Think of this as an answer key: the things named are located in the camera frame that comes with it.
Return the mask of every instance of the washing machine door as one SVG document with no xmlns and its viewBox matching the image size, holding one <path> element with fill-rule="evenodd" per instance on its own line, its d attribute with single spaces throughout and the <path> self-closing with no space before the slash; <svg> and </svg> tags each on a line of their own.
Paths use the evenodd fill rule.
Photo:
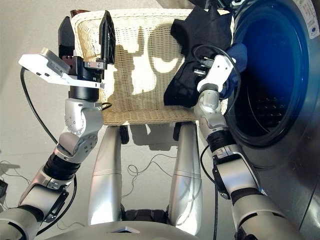
<svg viewBox="0 0 320 240">
<path fill-rule="evenodd" d="M 245 1 L 236 14 L 235 43 L 248 65 L 227 124 L 261 185 L 307 239 L 320 238 L 320 2 Z M 307 214 L 313 197 L 318 208 Z"/>
</svg>

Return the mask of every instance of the laundry basket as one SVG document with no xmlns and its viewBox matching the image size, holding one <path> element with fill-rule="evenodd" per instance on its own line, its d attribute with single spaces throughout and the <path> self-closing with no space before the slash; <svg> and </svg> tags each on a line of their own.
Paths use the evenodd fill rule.
<svg viewBox="0 0 320 240">
<path fill-rule="evenodd" d="M 170 35 L 174 19 L 190 9 L 109 10 L 115 28 L 115 63 L 105 71 L 102 102 L 105 125 L 161 124 L 196 120 L 191 108 L 165 106 L 164 92 L 184 62 L 181 47 Z M 105 11 L 80 13 L 71 19 L 75 50 L 85 61 L 100 57 L 99 26 Z"/>
</svg>

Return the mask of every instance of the floor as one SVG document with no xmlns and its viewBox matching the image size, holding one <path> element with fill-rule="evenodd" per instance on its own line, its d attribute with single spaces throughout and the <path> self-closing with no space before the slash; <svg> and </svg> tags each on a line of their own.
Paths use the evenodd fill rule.
<svg viewBox="0 0 320 240">
<path fill-rule="evenodd" d="M 56 0 L 56 1 L 23 1 L 2 0 L 0 2 L 0 161 L 5 174 L 0 171 L 1 177 L 9 184 L 6 203 L 15 207 L 27 182 L 15 175 L 17 170 L 21 175 L 32 179 L 41 165 L 43 165 L 54 149 L 54 144 L 46 135 L 26 101 L 20 84 L 20 66 L 18 60 L 32 48 L 47 47 L 58 52 L 58 27 L 64 18 L 69 16 L 70 10 L 86 9 L 91 11 L 104 9 L 125 8 L 177 8 L 179 4 L 165 0 Z M 59 136 L 64 127 L 64 105 L 68 97 L 68 87 L 46 83 L 40 78 L 26 74 L 26 84 L 33 104 L 42 120 L 54 136 Z M 142 169 L 156 154 L 165 154 L 174 157 L 177 154 L 177 142 L 172 139 L 173 125 L 153 125 L 147 127 L 149 137 L 143 141 L 130 131 L 130 142 L 122 147 L 122 193 L 131 189 L 132 177 L 127 173 L 127 166 L 135 164 Z M 99 139 L 105 132 L 104 126 L 99 132 Z M 78 190 L 74 203 L 63 217 L 64 224 L 74 222 L 87 223 L 87 206 L 91 184 L 91 175 L 99 144 L 90 153 L 77 172 Z M 200 151 L 204 145 L 199 141 Z M 172 158 L 158 156 L 156 159 L 164 170 L 172 173 L 175 161 Z M 205 154 L 204 163 L 211 168 L 210 155 Z M 169 202 L 171 179 L 155 164 L 137 178 L 133 192 L 122 200 L 126 209 L 165 209 Z M 202 224 L 198 237 L 203 240 L 212 239 L 213 234 L 213 192 L 214 188 L 209 180 L 203 177 L 203 213 Z M 65 228 L 60 221 L 60 228 Z M 81 228 L 74 224 L 66 230 L 60 230 L 57 225 L 37 237 L 46 239 L 64 231 Z M 218 239 L 234 239 L 235 227 L 231 214 L 231 202 L 219 198 Z"/>
</svg>

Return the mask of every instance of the washing machine drum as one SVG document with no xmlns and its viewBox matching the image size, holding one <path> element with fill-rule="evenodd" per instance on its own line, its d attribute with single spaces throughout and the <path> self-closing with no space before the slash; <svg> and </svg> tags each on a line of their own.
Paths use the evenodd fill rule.
<svg viewBox="0 0 320 240">
<path fill-rule="evenodd" d="M 256 147 L 275 144 L 296 122 L 308 88 L 308 97 L 317 97 L 319 34 L 311 0 L 256 0 L 239 9 L 233 41 L 246 45 L 248 65 L 227 116 L 236 138 Z"/>
</svg>

